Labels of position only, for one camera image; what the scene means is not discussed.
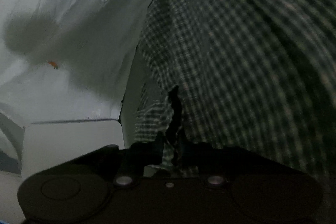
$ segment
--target silver bolt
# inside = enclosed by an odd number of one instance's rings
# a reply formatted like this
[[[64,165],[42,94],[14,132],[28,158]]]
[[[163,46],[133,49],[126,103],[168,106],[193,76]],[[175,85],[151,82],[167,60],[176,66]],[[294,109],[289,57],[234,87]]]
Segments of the silver bolt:
[[[122,176],[122,177],[118,177],[115,182],[118,184],[118,185],[121,185],[121,186],[126,186],[126,185],[129,185],[133,182],[132,178],[131,177],[128,177],[128,176]]]
[[[167,182],[166,183],[166,187],[167,188],[173,188],[175,185],[174,185],[174,183],[172,183],[172,182]]]
[[[212,185],[221,185],[224,183],[224,178],[220,176],[208,177],[208,182]]]

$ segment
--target gray fabric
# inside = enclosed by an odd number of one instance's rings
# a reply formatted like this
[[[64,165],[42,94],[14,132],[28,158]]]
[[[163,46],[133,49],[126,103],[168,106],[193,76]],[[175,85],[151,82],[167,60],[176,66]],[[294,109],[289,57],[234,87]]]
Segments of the gray fabric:
[[[135,139],[167,129],[167,94],[179,86],[190,141],[335,175],[335,3],[153,0],[139,50],[161,95],[145,84]],[[173,151],[166,145],[163,168],[172,168]]]

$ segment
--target white sheet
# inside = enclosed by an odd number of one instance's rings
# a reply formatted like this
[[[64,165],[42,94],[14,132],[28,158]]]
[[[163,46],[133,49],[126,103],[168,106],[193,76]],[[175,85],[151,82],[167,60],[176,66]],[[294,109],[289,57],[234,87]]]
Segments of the white sheet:
[[[0,0],[0,106],[27,124],[117,119],[150,1]]]

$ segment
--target checkered blanket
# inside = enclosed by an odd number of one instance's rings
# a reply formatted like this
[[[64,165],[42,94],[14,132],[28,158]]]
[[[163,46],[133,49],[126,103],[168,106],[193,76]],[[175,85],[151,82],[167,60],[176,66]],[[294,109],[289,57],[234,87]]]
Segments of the checkered blanket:
[[[153,0],[136,140],[167,130],[178,86],[190,141],[335,175],[335,38],[336,0]]]

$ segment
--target checkered cloth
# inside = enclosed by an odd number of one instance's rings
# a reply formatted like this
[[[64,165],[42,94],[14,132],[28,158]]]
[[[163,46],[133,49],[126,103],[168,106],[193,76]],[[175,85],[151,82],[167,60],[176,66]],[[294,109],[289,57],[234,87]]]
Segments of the checkered cloth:
[[[153,0],[136,140],[166,131],[178,86],[190,141],[335,175],[335,37],[336,0]]]

